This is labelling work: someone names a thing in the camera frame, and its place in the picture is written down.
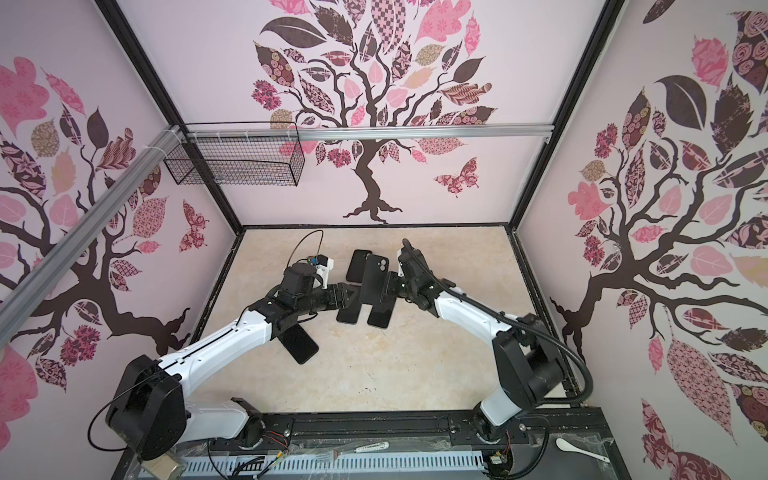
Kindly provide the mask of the aluminium rail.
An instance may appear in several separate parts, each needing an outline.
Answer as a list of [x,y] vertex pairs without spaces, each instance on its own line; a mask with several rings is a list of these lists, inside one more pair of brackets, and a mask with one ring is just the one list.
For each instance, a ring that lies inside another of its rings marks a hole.
[[133,191],[168,153],[182,142],[177,126],[167,126],[138,155],[125,173],[80,218],[69,233],[44,256],[1,305],[1,344],[6,345],[32,316],[37,306],[76,263],[89,244],[106,228],[109,220],[127,202]]
[[275,138],[297,141],[341,141],[380,139],[421,139],[421,138],[496,138],[496,137],[543,137],[549,138],[554,126],[539,123],[483,124],[483,125],[437,125],[437,126],[396,126],[396,127],[349,127],[349,128],[285,128],[272,129],[269,125],[261,129],[224,129],[213,124],[204,124],[204,129],[187,126],[186,137],[190,140],[211,138],[215,141],[229,138],[253,140]]

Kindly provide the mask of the black phone case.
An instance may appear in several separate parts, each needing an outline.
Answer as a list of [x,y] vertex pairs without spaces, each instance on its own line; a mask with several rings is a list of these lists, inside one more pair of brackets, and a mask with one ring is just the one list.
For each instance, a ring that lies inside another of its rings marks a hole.
[[361,284],[363,282],[366,262],[371,255],[370,250],[356,249],[347,269],[345,279],[349,283]]
[[360,287],[362,304],[376,306],[383,302],[389,275],[389,259],[370,254],[365,261],[363,279]]

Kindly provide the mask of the roll of brown tape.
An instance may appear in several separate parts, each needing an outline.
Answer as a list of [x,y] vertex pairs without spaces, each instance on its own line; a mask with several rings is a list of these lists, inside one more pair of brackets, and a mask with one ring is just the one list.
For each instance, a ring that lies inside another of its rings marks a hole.
[[184,472],[182,462],[171,454],[163,454],[152,460],[141,460],[140,466],[158,480],[177,480]]

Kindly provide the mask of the aluminium rail back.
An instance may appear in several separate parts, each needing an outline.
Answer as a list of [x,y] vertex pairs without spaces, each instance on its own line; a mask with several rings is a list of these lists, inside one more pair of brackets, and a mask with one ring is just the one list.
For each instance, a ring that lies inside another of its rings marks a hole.
[[496,138],[496,137],[543,137],[549,138],[554,126],[539,123],[483,124],[483,125],[437,125],[437,126],[396,126],[396,127],[349,127],[349,128],[285,128],[272,129],[269,125],[261,129],[224,129],[213,124],[204,124],[204,129],[187,126],[186,137],[190,140],[211,138],[215,141],[229,138],[253,140],[275,138],[297,141],[341,141],[380,139],[421,139],[421,138]]

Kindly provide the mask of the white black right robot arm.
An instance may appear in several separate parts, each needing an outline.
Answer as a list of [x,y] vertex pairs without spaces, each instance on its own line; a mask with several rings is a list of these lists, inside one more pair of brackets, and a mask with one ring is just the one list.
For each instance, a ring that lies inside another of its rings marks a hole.
[[454,283],[437,278],[422,252],[407,239],[398,254],[395,285],[389,291],[463,328],[491,349],[498,386],[473,408],[470,417],[481,439],[497,440],[511,419],[538,408],[565,379],[561,349],[536,315],[520,317],[494,310]]

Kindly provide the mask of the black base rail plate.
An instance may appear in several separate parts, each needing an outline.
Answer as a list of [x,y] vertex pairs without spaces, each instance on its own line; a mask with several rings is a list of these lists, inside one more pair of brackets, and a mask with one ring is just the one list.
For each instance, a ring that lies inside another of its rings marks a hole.
[[[598,408],[544,409],[513,418],[492,442],[472,428],[469,410],[273,413],[264,416],[261,442],[251,448],[233,440],[187,442],[166,454],[187,457],[318,455],[329,461],[351,453],[474,451],[482,454],[482,472],[367,473],[274,475],[262,471],[246,478],[239,473],[220,479],[627,479],[630,476],[614,436]],[[585,450],[607,456],[606,464],[563,452],[564,438]],[[136,454],[123,456],[116,479],[155,479],[140,466]]]

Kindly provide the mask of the aluminium rail left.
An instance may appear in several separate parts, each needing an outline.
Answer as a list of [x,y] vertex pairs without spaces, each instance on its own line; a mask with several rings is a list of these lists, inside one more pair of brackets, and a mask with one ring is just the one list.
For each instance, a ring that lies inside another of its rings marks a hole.
[[80,218],[69,233],[44,256],[1,305],[1,344],[6,345],[32,316],[37,306],[76,263],[89,244],[106,228],[109,220],[127,202],[133,191],[168,153],[182,142],[177,126],[167,126],[138,155],[125,173]]

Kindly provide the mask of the purple smartphone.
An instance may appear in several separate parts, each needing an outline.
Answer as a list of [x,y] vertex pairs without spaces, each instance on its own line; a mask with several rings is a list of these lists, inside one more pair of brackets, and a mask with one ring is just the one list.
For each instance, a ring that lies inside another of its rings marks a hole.
[[396,301],[396,296],[384,296],[380,303],[371,308],[367,324],[376,328],[387,329],[391,321]]

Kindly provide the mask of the white plastic spoon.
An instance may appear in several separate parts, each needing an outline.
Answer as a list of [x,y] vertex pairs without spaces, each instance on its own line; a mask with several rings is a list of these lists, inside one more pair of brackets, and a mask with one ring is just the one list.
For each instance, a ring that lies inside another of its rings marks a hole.
[[569,453],[575,453],[575,454],[584,455],[584,456],[593,458],[595,460],[598,460],[598,461],[606,463],[606,464],[610,464],[611,463],[610,459],[607,456],[600,455],[598,453],[594,453],[594,452],[585,450],[583,448],[577,447],[576,445],[572,444],[571,442],[569,442],[568,440],[566,440],[564,438],[557,438],[556,439],[556,446],[558,447],[559,450],[561,450],[563,452],[569,452]]

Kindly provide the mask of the blue edged black smartphone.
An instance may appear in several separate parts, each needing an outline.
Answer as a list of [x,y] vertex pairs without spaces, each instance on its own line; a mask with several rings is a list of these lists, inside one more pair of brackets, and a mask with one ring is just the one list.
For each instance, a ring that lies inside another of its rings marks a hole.
[[343,324],[356,324],[362,307],[360,301],[360,287],[345,285],[340,288],[339,294],[339,309],[336,315],[336,320]]

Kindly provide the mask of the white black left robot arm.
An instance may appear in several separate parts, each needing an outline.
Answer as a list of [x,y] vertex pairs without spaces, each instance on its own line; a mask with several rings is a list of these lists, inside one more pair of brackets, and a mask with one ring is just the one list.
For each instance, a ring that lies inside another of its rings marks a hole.
[[220,404],[194,404],[191,394],[234,360],[273,340],[297,364],[305,364],[319,347],[302,327],[301,317],[348,309],[358,291],[346,283],[329,283],[322,265],[287,267],[281,283],[236,320],[157,360],[141,355],[131,361],[107,408],[107,425],[142,461],[193,441],[225,439],[245,448],[257,446],[266,428],[255,407],[237,397]]

